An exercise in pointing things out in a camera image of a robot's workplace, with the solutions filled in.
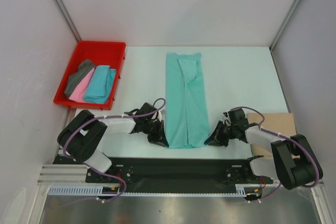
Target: pink folded cloth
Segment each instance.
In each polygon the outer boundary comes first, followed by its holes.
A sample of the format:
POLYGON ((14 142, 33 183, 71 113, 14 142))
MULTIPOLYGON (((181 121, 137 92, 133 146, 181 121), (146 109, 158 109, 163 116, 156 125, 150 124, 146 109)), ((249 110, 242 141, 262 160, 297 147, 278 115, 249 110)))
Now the pink folded cloth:
POLYGON ((86 90, 88 89, 94 71, 95 69, 92 68, 90 72, 80 81, 80 83, 75 87, 74 91, 70 95, 69 100, 86 103, 86 101, 84 101, 84 95, 86 90))

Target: folded teal garment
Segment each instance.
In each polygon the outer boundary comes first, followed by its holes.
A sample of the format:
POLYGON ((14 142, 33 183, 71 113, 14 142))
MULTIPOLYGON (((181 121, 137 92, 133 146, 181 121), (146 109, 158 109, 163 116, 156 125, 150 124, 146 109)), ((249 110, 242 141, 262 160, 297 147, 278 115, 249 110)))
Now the folded teal garment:
POLYGON ((111 93, 115 75, 116 70, 110 69, 110 66, 97 66, 84 95, 84 101, 106 103, 111 93))
POLYGON ((209 134, 201 54, 167 54, 165 135, 169 148, 202 147, 209 134))

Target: white table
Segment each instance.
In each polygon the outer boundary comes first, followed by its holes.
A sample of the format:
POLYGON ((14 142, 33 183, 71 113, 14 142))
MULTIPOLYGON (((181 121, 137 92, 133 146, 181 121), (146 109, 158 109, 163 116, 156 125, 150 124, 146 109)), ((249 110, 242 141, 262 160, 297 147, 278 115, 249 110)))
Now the white table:
MULTIPOLYGON (((128 47, 112 110, 91 112, 122 114, 140 108, 144 102, 152 103, 165 97, 167 52, 202 53, 212 131, 223 112, 236 106, 249 106, 265 113, 287 112, 267 47, 128 47)), ((238 140, 230 140, 228 147, 171 150, 148 143, 142 133, 109 134, 108 129, 98 149, 110 157, 234 159, 252 156, 250 145, 238 140)))

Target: stack of folded clothes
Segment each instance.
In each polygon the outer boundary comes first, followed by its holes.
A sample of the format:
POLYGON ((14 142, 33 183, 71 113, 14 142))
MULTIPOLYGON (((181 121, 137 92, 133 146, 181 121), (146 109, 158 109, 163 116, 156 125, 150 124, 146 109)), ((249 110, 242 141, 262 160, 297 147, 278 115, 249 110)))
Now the stack of folded clothes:
POLYGON ((116 70, 109 65, 95 66, 91 60, 85 60, 70 75, 64 94, 75 102, 106 103, 115 75, 116 70))

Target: white wall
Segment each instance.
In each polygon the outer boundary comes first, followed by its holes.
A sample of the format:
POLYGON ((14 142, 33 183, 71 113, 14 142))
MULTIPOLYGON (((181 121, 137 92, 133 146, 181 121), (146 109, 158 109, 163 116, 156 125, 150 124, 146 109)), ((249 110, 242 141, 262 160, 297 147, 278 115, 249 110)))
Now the white wall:
POLYGON ((269 46, 293 0, 63 0, 82 39, 269 46))
POLYGON ((298 132, 308 137, 336 207, 336 0, 304 0, 275 50, 298 132))
POLYGON ((53 0, 0 0, 0 219, 27 189, 31 207, 66 110, 53 98, 76 42, 53 0))

